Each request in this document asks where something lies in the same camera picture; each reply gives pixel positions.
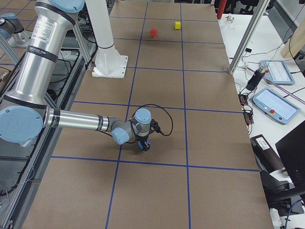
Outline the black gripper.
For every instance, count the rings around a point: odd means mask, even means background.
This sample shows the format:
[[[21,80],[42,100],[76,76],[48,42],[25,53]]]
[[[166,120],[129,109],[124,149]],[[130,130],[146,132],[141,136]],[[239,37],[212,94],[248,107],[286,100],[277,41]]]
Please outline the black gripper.
[[[150,142],[148,140],[149,135],[136,135],[136,141],[138,142],[139,148],[143,151],[143,145],[145,145],[145,151],[148,151],[151,147]]]

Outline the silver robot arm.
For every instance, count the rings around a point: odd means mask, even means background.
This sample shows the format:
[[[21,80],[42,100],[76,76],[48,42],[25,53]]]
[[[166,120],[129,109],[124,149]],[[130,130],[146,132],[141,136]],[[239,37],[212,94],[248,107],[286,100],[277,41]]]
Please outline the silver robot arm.
[[[45,94],[68,30],[77,24],[78,13],[86,7],[97,43],[94,77],[123,78],[128,57],[114,46],[106,2],[103,0],[39,0],[36,21],[29,45],[12,90],[0,105],[0,136],[23,144],[46,127],[67,127],[110,132],[122,145],[134,139],[144,151],[150,149],[152,117],[141,108],[128,121],[113,116],[82,114],[49,108]]]
[[[4,39],[19,34],[25,29],[14,13],[4,13],[0,16],[0,34]]]

